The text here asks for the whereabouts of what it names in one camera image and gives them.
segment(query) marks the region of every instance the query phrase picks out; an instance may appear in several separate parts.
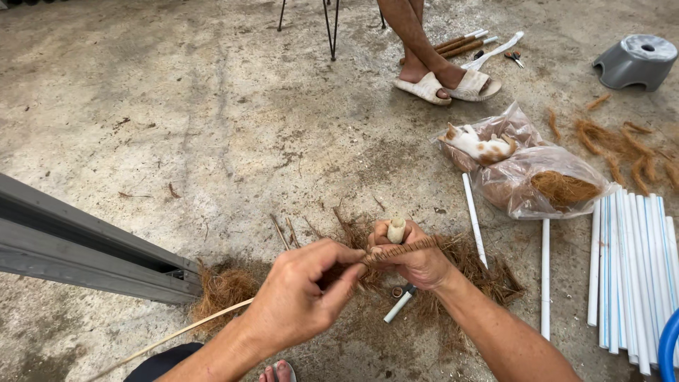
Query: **blue hose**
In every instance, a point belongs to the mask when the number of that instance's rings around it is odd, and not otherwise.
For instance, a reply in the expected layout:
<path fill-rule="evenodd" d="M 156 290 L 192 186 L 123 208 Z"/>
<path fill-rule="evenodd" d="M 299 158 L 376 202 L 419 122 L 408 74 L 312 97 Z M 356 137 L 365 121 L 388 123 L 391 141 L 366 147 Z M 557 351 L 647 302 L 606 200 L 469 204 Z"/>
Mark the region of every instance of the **blue hose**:
<path fill-rule="evenodd" d="M 663 382 L 676 382 L 674 378 L 674 345 L 679 337 L 679 309 L 669 318 L 663 334 L 660 336 L 660 346 L 658 346 L 658 366 L 660 367 L 660 377 Z"/>

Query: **forearm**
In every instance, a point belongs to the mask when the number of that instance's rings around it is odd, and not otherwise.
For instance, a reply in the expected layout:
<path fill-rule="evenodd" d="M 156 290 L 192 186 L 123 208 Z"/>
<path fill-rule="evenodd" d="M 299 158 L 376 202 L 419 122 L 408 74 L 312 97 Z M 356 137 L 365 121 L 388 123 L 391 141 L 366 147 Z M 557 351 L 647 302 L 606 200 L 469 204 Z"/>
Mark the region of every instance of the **forearm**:
<path fill-rule="evenodd" d="M 254 346 L 242 317 L 233 319 L 217 336 L 193 355 L 177 364 L 157 381 L 210 382 L 238 381 L 269 354 Z"/>
<path fill-rule="evenodd" d="M 580 381 L 549 341 L 462 275 L 446 280 L 435 294 L 500 382 Z"/>

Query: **cat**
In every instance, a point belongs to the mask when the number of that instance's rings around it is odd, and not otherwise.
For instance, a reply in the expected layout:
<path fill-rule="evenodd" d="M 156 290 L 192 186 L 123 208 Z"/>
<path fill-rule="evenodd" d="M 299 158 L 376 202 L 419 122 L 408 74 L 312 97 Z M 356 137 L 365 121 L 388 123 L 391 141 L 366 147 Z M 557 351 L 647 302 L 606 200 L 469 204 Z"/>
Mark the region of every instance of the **cat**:
<path fill-rule="evenodd" d="M 493 134 L 489 141 L 480 141 L 470 124 L 459 128 L 448 122 L 448 131 L 439 140 L 466 152 L 484 167 L 509 158 L 517 148 L 516 141 L 505 134 L 502 134 L 502 139 Z"/>

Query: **gray plastic stool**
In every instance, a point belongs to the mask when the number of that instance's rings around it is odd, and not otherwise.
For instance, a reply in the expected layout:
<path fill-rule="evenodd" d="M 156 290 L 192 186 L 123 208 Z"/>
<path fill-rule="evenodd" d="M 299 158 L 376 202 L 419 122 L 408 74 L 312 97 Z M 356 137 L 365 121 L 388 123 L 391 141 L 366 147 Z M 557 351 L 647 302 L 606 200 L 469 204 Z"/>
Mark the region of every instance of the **gray plastic stool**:
<path fill-rule="evenodd" d="M 601 83 L 622 89 L 627 85 L 643 84 L 654 92 L 677 59 L 677 48 L 669 41 L 653 35 L 631 35 L 610 47 L 592 66 L 601 65 Z"/>

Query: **hand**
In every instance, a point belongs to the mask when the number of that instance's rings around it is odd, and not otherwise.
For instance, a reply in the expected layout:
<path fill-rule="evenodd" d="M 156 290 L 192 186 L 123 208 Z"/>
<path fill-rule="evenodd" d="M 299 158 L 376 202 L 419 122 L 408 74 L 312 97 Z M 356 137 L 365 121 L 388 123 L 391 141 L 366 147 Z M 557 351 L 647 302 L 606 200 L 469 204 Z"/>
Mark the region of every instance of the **hand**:
<path fill-rule="evenodd" d="M 375 232 L 368 237 L 369 251 L 384 251 L 395 246 L 386 237 L 388 227 L 389 220 L 379 220 L 375 223 Z M 415 222 L 405 221 L 404 243 L 414 243 L 424 237 L 426 234 Z M 383 271 L 395 269 L 421 290 L 435 290 L 448 279 L 464 277 L 438 248 L 421 249 L 387 258 L 376 263 L 375 267 Z"/>
<path fill-rule="evenodd" d="M 239 317 L 241 330 L 254 331 L 263 357 L 300 344 L 325 331 L 337 319 L 367 267 L 357 263 L 365 251 L 331 239 L 283 252 L 259 289 L 252 305 Z M 335 262 L 354 264 L 322 293 L 316 281 Z"/>

